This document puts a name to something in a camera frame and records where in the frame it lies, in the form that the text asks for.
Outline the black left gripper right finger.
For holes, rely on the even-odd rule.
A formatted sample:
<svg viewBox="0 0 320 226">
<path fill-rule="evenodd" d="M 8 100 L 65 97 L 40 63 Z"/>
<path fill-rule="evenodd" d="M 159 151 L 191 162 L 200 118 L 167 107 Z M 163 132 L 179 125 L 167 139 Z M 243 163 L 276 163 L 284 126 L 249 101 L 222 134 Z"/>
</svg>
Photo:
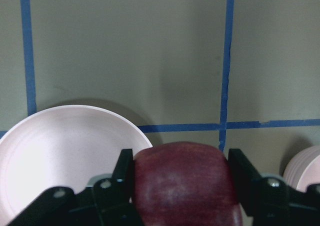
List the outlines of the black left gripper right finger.
<svg viewBox="0 0 320 226">
<path fill-rule="evenodd" d="M 289 186 L 278 175 L 261 175 L 239 148 L 228 151 L 238 200 L 254 226 L 318 226 L 320 185 L 306 192 Z"/>
</svg>

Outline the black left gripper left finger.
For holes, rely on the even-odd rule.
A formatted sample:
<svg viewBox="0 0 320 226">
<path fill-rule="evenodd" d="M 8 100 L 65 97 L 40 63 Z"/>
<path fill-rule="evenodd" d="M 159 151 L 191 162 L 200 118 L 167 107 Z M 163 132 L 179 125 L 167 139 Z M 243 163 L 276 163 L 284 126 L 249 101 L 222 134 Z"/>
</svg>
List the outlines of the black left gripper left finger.
<svg viewBox="0 0 320 226">
<path fill-rule="evenodd" d="M 76 194 L 55 186 L 43 191 L 10 226 L 142 226 L 131 202 L 134 194 L 132 149 L 123 149 L 111 177 L 96 180 Z"/>
</svg>

